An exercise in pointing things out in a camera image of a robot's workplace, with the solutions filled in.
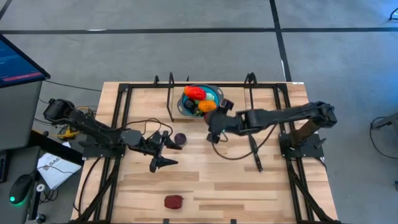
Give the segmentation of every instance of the wooden tabletop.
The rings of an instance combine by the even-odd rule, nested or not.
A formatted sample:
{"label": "wooden tabletop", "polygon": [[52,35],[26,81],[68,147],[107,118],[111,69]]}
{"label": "wooden tabletop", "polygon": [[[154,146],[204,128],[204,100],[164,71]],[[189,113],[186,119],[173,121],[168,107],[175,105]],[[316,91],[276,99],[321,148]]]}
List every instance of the wooden tabletop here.
{"label": "wooden tabletop", "polygon": [[[96,119],[102,123],[110,125],[112,122],[118,85],[118,82],[104,83],[96,115]],[[303,83],[287,83],[287,87],[292,106],[308,103]],[[234,109],[229,114],[250,109],[248,89],[221,89],[224,97],[234,102]],[[162,223],[164,218],[169,218],[171,223],[229,223],[231,219],[237,219],[238,223],[295,223],[286,164],[280,155],[279,128],[274,130],[258,152],[264,168],[264,172],[259,173],[253,156],[229,161],[216,155],[211,144],[206,141],[208,127],[204,121],[181,116],[177,111],[175,105],[182,91],[182,87],[172,90],[171,95],[174,97],[170,100],[175,118],[172,123],[166,109],[166,88],[133,89],[127,121],[157,118],[173,127],[172,139],[175,133],[185,133],[187,144],[182,151],[164,149],[163,156],[178,161],[178,164],[163,167],[154,174],[149,172],[151,156],[126,149],[118,176],[112,223]],[[252,93],[255,108],[276,109],[272,90],[253,89]],[[124,103],[120,109],[118,126],[121,125],[123,105]],[[297,122],[297,128],[303,123],[305,121]],[[150,136],[158,127],[157,123],[148,123],[144,136]],[[144,124],[131,125],[130,128],[143,132]],[[260,143],[269,130],[270,128],[255,134],[254,139]],[[228,138],[228,142],[216,145],[223,155],[239,157],[250,151],[247,136],[228,134]],[[95,159],[88,159],[85,162],[76,204],[88,169],[94,161]],[[326,214],[337,219],[325,168],[312,158],[304,158],[303,163],[310,193]],[[97,163],[88,179],[83,194],[83,209],[97,194],[102,169],[103,159]],[[164,198],[168,195],[181,195],[184,198],[182,208],[165,208]],[[302,216],[306,218],[300,193],[299,197]],[[106,195],[102,218],[106,213],[107,201]],[[72,219],[76,217],[77,212],[74,211]]]}

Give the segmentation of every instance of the gray floor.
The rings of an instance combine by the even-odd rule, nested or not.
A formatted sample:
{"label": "gray floor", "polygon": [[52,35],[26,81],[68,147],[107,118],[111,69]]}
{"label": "gray floor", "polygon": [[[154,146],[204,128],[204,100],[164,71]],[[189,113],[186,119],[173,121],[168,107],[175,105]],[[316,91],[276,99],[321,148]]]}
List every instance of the gray floor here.
{"label": "gray floor", "polygon": [[[393,0],[276,0],[282,28],[397,27],[387,22]],[[0,29],[132,29],[273,27],[266,0],[13,0]],[[274,33],[7,35],[52,74],[52,80],[100,89],[105,81],[282,81]],[[284,33],[293,81],[305,82],[310,100],[336,107],[339,123],[320,131],[340,220],[396,223],[398,161],[371,145],[369,123],[398,111],[398,32]],[[41,98],[96,105],[100,94],[43,84]],[[45,105],[39,104],[37,117]],[[49,127],[35,124],[35,129]],[[378,147],[398,157],[390,128],[374,132]],[[40,207],[49,222],[66,222],[78,186],[74,177],[57,201]]]}

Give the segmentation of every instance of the paper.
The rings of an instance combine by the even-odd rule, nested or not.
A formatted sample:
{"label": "paper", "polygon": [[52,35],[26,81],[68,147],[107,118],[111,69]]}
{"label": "paper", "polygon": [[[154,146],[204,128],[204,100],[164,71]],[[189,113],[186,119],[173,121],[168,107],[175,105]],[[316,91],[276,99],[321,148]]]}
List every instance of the paper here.
{"label": "paper", "polygon": [[[66,147],[70,147],[69,142],[64,142],[62,144]],[[50,166],[56,167],[59,170],[67,173],[65,174],[63,172],[60,172],[59,170],[51,168]],[[80,168],[81,166],[63,160],[50,153],[44,154],[37,163],[37,170],[40,172],[41,176],[43,177],[43,179],[45,180],[45,182],[47,183],[47,185],[50,187],[51,190],[56,189],[59,185],[61,185],[64,181],[66,181],[71,175],[73,175],[72,173],[75,173]]]}

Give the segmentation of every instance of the computer screen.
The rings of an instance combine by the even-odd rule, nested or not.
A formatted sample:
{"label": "computer screen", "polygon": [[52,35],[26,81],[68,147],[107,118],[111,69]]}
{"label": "computer screen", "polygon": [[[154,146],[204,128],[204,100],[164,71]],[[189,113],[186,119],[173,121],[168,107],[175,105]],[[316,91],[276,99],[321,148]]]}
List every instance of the computer screen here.
{"label": "computer screen", "polygon": [[46,78],[50,75],[43,68],[0,35],[0,88]]}

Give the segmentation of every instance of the bowl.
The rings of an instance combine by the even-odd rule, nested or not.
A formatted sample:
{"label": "bowl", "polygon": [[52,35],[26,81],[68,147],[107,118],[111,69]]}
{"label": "bowl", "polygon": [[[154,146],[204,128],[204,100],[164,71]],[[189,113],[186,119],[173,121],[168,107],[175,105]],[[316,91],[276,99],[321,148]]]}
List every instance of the bowl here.
{"label": "bowl", "polygon": [[[211,93],[214,95],[215,97],[215,103],[218,106],[221,102],[221,100],[224,99],[224,93],[221,91],[220,88],[218,88],[217,86],[212,86],[212,85],[207,85],[207,84],[194,84],[194,85],[190,85],[190,86],[197,86],[202,88],[206,93]],[[184,103],[185,101],[189,99],[185,93],[182,93],[181,98],[179,99],[179,101],[177,102],[177,108],[179,110],[179,112],[184,115],[184,116],[190,116],[193,118],[203,118],[203,116],[195,116],[191,113],[191,111],[187,110],[184,107]]]}

